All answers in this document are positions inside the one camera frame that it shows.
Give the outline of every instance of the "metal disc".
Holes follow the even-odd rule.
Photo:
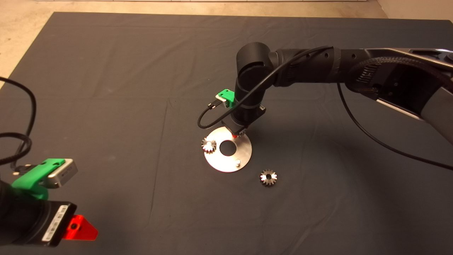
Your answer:
[[[234,138],[226,127],[219,127],[212,131],[206,139],[215,141],[217,149],[212,153],[204,153],[207,162],[221,172],[236,172],[243,168],[252,156],[252,144],[246,134]],[[225,156],[220,152],[220,144],[223,141],[232,141],[236,144],[236,152],[231,156]]]

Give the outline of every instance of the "barcode label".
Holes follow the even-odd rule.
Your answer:
[[[55,234],[55,231],[58,228],[58,225],[60,225],[61,219],[63,218],[66,210],[67,210],[67,206],[60,206],[57,213],[53,217],[52,222],[50,222],[50,225],[47,228],[46,233],[44,234],[44,236],[42,238],[43,242],[49,242],[52,239],[53,235]]]

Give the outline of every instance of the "table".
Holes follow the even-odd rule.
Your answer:
[[[235,173],[207,164],[200,141],[210,130],[196,120],[234,88],[248,42],[453,49],[451,38],[445,20],[54,13],[11,75],[38,99],[34,145],[19,164],[73,158],[79,173],[50,199],[77,204],[100,234],[0,254],[450,254],[453,173],[374,143],[334,84],[269,89],[247,132],[252,159]],[[427,124],[345,97],[384,142],[453,164],[452,145]],[[21,91],[4,86],[0,111],[0,132],[24,130]],[[266,168],[279,175],[272,188],[259,183]]]

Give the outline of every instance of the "circular hole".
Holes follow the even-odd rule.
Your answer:
[[[236,153],[236,144],[230,140],[223,141],[220,144],[220,152],[225,156],[231,156]]]

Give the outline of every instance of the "green 3d-printed bracket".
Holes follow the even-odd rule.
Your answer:
[[[40,165],[35,166],[28,173],[15,180],[11,186],[16,189],[21,189],[37,199],[47,200],[49,192],[45,187],[39,185],[39,182],[64,163],[65,160],[63,158],[48,158]]]
[[[234,106],[234,91],[231,91],[229,89],[224,89],[221,92],[219,92],[219,97],[226,99],[225,105],[226,107],[233,107]]]

